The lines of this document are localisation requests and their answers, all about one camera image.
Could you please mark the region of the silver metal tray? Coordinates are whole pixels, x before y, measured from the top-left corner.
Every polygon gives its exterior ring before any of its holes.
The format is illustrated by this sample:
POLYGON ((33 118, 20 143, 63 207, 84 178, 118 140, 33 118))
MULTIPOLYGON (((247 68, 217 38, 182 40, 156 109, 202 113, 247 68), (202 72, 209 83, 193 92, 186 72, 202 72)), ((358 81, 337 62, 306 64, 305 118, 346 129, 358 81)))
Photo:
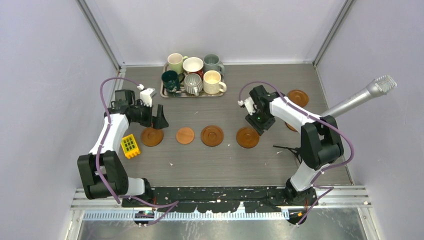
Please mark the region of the silver metal tray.
POLYGON ((221 81, 218 84, 218 86, 220 87, 218 93, 214 93, 214 94, 209 94, 207 92, 205 92, 205 89, 202 88, 202 90, 196 90, 193 91, 193 94, 191 94, 190 92, 186 91, 186 85, 185 85, 185 79, 187 78, 187 76, 189 75, 195 75, 195 76, 199 76, 199 74, 197 73, 186 73, 183 72, 182 75, 179 75, 179 90, 176 90, 174 92, 168 92, 167 88, 164 84, 163 81, 161 81, 161 90, 160 90, 160 95, 163 98, 200 98, 200 97, 220 97, 222 95, 224 95, 224 93, 227 90, 227 86, 225 84, 224 81, 224 77, 223 75, 221 75, 221 81))

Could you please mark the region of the cream mug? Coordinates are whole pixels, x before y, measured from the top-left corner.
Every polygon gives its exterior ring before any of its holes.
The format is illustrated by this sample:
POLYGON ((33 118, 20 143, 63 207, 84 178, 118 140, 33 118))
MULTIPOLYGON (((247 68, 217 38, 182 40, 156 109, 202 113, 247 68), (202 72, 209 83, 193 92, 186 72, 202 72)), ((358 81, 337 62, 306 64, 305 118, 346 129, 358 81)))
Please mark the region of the cream mug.
POLYGON ((203 75, 203 90, 210 95, 225 93, 227 86, 222 82, 222 75, 216 70, 209 70, 203 75))

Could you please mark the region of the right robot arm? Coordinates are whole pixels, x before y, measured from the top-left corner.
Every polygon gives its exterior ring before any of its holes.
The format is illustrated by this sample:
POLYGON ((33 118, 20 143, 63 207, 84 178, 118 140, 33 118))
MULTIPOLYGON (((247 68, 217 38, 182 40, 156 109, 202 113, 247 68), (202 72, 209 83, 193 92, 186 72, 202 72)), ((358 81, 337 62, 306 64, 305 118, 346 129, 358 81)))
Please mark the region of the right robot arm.
POLYGON ((299 205, 312 196, 313 182, 320 172, 344 153, 338 126, 334 117, 311 113, 279 91, 267 92, 263 85, 254 87, 238 105, 248 112, 245 119, 259 135, 281 119, 300 135, 296 148, 300 166, 290 177, 283 190, 285 201, 299 205))

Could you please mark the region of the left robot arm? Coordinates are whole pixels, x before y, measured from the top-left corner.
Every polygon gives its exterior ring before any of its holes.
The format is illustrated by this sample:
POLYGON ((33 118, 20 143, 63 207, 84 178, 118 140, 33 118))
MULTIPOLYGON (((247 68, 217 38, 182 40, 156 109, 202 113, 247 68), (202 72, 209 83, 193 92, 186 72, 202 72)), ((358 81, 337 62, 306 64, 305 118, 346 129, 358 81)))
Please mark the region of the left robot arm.
POLYGON ((131 123, 157 130, 169 126, 163 113, 163 105, 158 104, 157 114, 153 115, 154 88, 143 89, 136 99, 133 90, 115 91, 115 100, 104 113, 104 125, 100 136, 88 154, 77 159, 77 167, 82 186, 88 199, 101 199, 119 196, 134 196, 141 207, 153 202, 153 193, 146 178, 128 177, 118 151, 121 141, 131 123))

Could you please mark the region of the grooved wooden coaster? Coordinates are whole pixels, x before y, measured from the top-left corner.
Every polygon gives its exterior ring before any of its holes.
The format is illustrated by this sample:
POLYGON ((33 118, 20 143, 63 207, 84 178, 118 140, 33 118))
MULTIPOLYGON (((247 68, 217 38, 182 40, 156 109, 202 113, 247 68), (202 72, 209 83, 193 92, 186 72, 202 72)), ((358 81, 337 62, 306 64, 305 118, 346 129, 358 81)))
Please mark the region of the grooved wooden coaster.
POLYGON ((141 132, 141 142, 147 147, 154 147, 160 144, 164 138, 162 129, 147 127, 141 132))
POLYGON ((290 124, 288 124, 287 122, 285 123, 285 125, 287 126, 287 128, 289 128, 291 131, 297 132, 297 130, 291 126, 290 124))
POLYGON ((222 143, 224 132, 217 125, 208 125, 201 131, 200 138, 206 146, 216 147, 222 143))
POLYGON ((243 148, 253 148, 260 141, 260 135, 251 127, 242 127, 236 133, 236 141, 243 148))
POLYGON ((300 89, 293 89, 288 92, 287 97, 301 108, 309 103, 309 96, 300 89))

